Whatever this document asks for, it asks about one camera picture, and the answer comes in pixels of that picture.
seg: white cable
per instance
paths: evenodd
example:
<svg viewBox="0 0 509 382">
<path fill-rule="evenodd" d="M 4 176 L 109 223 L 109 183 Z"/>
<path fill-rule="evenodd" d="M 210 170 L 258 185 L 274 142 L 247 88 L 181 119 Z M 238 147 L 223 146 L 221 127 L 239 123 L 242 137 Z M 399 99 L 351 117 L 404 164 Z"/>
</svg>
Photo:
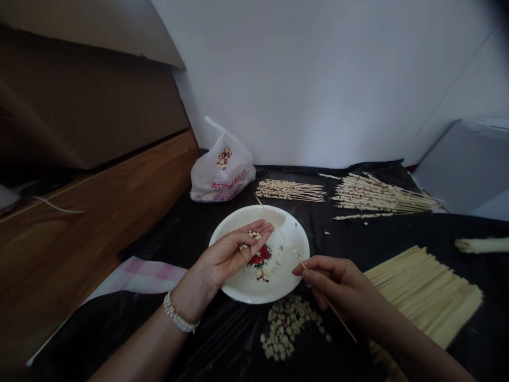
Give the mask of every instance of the white cable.
<svg viewBox="0 0 509 382">
<path fill-rule="evenodd" d="M 62 211 L 62 212 L 69 212 L 69 213 L 85 213 L 86 212 L 86 211 L 70 211 L 70 210 L 61 209 L 61 208 L 57 207 L 56 205 L 51 204 L 49 201 L 47 201 L 44 198 L 41 198 L 39 196 L 32 196 L 32 197 L 35 198 L 35 199 L 38 199 L 38 200 L 40 200 L 42 202 L 45 202 L 46 204 L 48 204 L 49 206 L 53 207 L 54 209 Z"/>
</svg>

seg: beaded bracelet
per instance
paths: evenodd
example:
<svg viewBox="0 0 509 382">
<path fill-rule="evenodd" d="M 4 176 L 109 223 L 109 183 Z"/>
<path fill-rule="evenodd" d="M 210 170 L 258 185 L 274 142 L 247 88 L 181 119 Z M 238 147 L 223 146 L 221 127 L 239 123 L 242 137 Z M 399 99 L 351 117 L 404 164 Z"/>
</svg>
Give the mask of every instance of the beaded bracelet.
<svg viewBox="0 0 509 382">
<path fill-rule="evenodd" d="M 173 319 L 173 322 L 180 330 L 186 333 L 192 332 L 193 334 L 195 334 L 196 328 L 200 324 L 201 320 L 198 321 L 198 323 L 196 324 L 190 324 L 182 317 L 180 317 L 180 315 L 177 312 L 175 312 L 175 307 L 171 303 L 170 293 L 171 291 L 169 291 L 168 294 L 166 294 L 166 296 L 164 297 L 164 311 L 168 316 L 170 316 Z"/>
</svg>

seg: plastic bag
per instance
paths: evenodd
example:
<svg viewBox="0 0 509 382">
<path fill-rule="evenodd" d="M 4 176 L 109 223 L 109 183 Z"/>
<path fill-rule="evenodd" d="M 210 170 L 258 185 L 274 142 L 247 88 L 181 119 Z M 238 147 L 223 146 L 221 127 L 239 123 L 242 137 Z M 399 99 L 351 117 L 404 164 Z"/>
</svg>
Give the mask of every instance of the plastic bag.
<svg viewBox="0 0 509 382">
<path fill-rule="evenodd" d="M 226 202 L 255 179 L 253 156 L 233 134 L 205 117 L 218 139 L 191 170 L 191 199 L 195 202 Z"/>
</svg>

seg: wooden skewer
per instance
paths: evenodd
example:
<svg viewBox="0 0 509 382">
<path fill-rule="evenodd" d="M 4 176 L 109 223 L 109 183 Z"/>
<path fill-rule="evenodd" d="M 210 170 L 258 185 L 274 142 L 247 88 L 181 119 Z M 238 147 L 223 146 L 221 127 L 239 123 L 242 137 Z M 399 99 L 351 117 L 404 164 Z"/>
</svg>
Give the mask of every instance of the wooden skewer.
<svg viewBox="0 0 509 382">
<path fill-rule="evenodd" d="M 277 231 L 279 232 L 279 234 L 283 237 L 283 239 L 286 240 L 286 237 L 283 235 L 283 233 L 281 232 L 281 229 L 279 229 L 278 225 L 276 224 L 276 222 L 274 221 L 274 219 L 272 219 L 272 216 L 270 216 L 270 213 L 268 210 L 265 209 L 264 205 L 262 204 L 262 202 L 260 201 L 260 199 L 258 199 L 258 197 L 255 195 L 255 198 L 256 200 L 258 201 L 258 203 L 260 203 L 261 207 L 263 208 L 263 210 L 265 211 L 265 213 L 269 216 L 269 219 L 271 220 L 272 224 L 274 225 L 274 227 L 277 228 Z M 304 265 L 304 263 L 301 261 L 301 265 L 304 267 L 305 270 L 308 270 L 306 268 L 306 266 Z M 357 343 L 357 339 L 355 338 L 355 336 L 352 334 L 352 332 L 350 331 L 350 329 L 348 329 L 348 326 L 346 326 L 345 322 L 343 321 L 343 319 L 341 318 L 341 316 L 339 315 L 339 313 L 336 311 L 336 309 L 334 308 L 334 306 L 332 306 L 331 302 L 329 301 L 329 299 L 327 298 L 327 296 L 324 296 L 326 301 L 327 301 L 327 304 L 329 304 L 330 308 L 332 309 L 332 311 L 336 314 L 336 316 L 338 316 L 339 320 L 341 321 L 341 323 L 343 324 L 343 326 L 345 327 L 346 331 L 348 332 L 348 334 L 350 335 L 350 337 L 352 337 L 352 340 L 354 340 L 355 343 Z"/>
</svg>

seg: wrist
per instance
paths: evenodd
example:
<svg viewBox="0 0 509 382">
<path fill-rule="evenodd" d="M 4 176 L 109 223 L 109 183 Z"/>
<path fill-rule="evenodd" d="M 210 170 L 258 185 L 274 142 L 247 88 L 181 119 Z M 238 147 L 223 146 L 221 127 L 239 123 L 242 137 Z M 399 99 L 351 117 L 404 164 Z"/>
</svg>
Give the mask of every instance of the wrist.
<svg viewBox="0 0 509 382">
<path fill-rule="evenodd" d="M 206 269 L 195 264 L 171 292 L 176 312 L 190 324 L 200 321 L 218 288 L 207 282 Z"/>
</svg>

